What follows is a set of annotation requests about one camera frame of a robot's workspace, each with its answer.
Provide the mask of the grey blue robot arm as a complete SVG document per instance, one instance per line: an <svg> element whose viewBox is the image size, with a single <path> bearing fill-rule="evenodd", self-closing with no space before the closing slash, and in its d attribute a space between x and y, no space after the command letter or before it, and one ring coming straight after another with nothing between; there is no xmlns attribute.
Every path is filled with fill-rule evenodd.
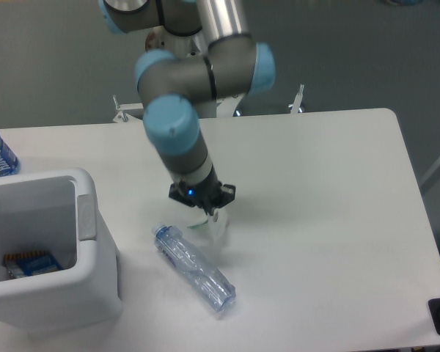
<svg viewBox="0 0 440 352"><path fill-rule="evenodd" d="M197 106L264 92L276 79L274 56L256 42L241 1L100 1L107 26L130 33L160 26L176 37L202 34L207 50L179 58L164 48L144 53L134 68L148 139L172 177L169 197L213 214L235 198L222 183L199 126Z"/></svg>

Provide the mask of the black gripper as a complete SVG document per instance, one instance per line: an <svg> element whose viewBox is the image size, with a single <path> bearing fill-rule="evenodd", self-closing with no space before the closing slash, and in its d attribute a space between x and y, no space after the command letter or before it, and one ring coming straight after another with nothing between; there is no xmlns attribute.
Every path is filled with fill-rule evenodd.
<svg viewBox="0 0 440 352"><path fill-rule="evenodd" d="M201 182L189 185L185 181L172 183L169 198L190 208L204 210L206 216L214 213L235 200L236 187L223 184L217 177L214 167Z"/></svg>

